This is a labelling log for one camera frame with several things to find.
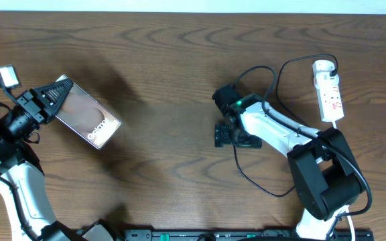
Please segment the smartphone with bronze back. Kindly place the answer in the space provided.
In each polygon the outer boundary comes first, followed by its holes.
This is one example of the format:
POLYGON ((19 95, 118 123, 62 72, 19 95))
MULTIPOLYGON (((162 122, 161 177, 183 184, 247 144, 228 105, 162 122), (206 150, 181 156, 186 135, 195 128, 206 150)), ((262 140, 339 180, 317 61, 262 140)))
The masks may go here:
POLYGON ((102 149, 123 124, 75 83, 56 118, 96 149, 102 149))

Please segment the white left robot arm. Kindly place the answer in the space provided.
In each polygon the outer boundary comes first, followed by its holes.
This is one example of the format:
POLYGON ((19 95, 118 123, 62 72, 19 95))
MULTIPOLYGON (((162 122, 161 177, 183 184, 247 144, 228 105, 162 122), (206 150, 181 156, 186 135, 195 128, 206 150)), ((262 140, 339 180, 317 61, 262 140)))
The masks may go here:
POLYGON ((73 85, 62 76, 27 90, 13 99, 14 107, 0 119, 0 194, 14 240, 81 240, 56 219, 40 160, 30 146, 30 137, 56 118, 73 85))

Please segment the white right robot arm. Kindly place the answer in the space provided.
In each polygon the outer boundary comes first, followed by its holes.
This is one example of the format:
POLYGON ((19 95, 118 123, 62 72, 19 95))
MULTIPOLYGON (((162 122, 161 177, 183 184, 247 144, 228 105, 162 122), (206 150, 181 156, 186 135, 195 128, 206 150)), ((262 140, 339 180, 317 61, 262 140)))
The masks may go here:
POLYGON ((226 119, 215 127, 215 146, 259 149, 267 143, 284 155, 304 207, 297 235, 331 239, 337 221, 353 215, 349 206, 370 192, 344 135, 301 125, 257 94, 242 97, 233 85, 217 89, 212 100, 226 119))

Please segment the white USB charger adapter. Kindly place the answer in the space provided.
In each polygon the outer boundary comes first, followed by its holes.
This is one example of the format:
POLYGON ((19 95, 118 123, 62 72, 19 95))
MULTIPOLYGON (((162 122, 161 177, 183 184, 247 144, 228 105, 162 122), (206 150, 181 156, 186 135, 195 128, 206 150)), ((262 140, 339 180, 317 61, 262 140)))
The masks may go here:
POLYGON ((316 60, 312 64, 312 69, 314 75, 317 75, 319 72, 329 72, 330 76, 335 76, 338 72, 336 64, 329 60, 316 60))

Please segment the white power strip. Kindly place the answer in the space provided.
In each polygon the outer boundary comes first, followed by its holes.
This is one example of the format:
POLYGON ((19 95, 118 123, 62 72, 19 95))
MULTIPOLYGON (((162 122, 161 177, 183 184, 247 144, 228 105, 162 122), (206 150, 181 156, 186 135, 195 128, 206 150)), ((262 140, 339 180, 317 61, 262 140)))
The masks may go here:
POLYGON ((344 117, 339 89, 339 76, 318 72, 314 77, 320 116, 323 122, 336 122, 344 117))

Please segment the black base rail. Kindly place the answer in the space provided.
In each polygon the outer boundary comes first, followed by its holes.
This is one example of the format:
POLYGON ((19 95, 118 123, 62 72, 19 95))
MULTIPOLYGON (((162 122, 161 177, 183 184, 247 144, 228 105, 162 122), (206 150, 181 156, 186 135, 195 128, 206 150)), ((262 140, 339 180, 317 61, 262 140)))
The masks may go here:
POLYGON ((236 241, 236 240, 301 240, 293 228, 264 230, 158 230, 151 226, 123 226, 116 229, 104 220, 76 231, 87 240, 124 241, 236 241))

